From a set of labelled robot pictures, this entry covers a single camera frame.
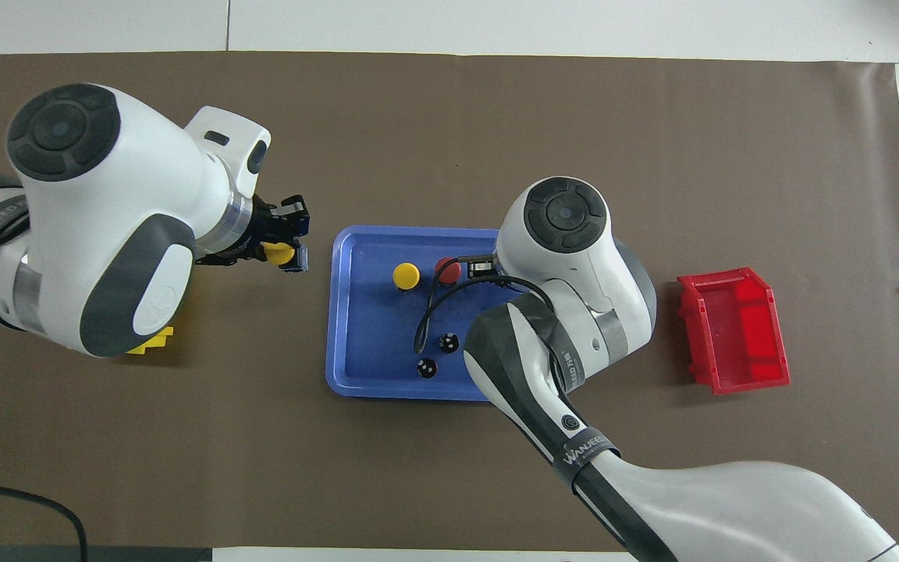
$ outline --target brown mat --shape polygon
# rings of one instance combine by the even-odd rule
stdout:
[[[0,56],[0,170],[13,112],[79,81],[179,125],[204,104],[260,122],[274,135],[261,195],[302,192],[314,217],[313,272],[197,270],[167,349],[93,360],[0,329],[0,484],[63,501],[90,541],[617,550],[492,407],[342,398],[325,384],[340,229],[496,228],[552,174],[602,190],[659,288],[652,344],[571,395],[585,418],[644,466],[815,470],[899,540],[892,66]],[[673,282],[742,265],[775,289],[793,384],[714,398],[685,370]],[[0,500],[0,542],[71,541],[59,518]]]

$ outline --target blue tray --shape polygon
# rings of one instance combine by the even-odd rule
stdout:
[[[425,313],[429,283],[440,258],[489,254],[496,230],[351,226],[332,246],[328,357],[325,379],[344,396],[485,401],[464,366],[464,352],[440,351],[436,341],[453,332],[464,341],[471,321],[506,302],[513,291],[481,284],[468,287],[439,306],[428,329],[424,357],[439,364],[435,377],[415,371],[414,330]],[[414,263],[421,284],[402,293],[393,285],[393,268]],[[435,295],[446,292],[439,288]]]

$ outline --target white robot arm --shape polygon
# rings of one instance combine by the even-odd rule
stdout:
[[[574,411],[565,395],[645,345],[656,319],[652,281],[610,232],[602,196],[575,178],[515,201],[499,269],[553,309],[527,293],[474,320],[464,362],[481,391],[641,561],[899,562],[890,535],[822,476],[767,462],[641,468]]]
[[[133,97],[72,84],[28,102],[0,174],[0,324],[89,355],[165,327],[194,263],[307,268],[302,196],[254,195],[271,138],[203,107],[185,129]]]

